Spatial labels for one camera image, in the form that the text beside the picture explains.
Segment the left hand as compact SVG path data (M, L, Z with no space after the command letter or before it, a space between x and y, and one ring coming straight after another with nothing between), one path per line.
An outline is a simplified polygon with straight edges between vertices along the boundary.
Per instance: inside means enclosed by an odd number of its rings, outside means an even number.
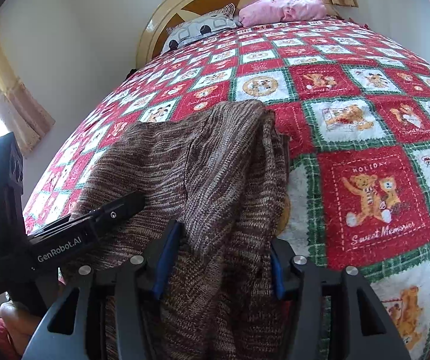
M16 353L23 355L41 318L12 301L2 303L0 316L5 323Z

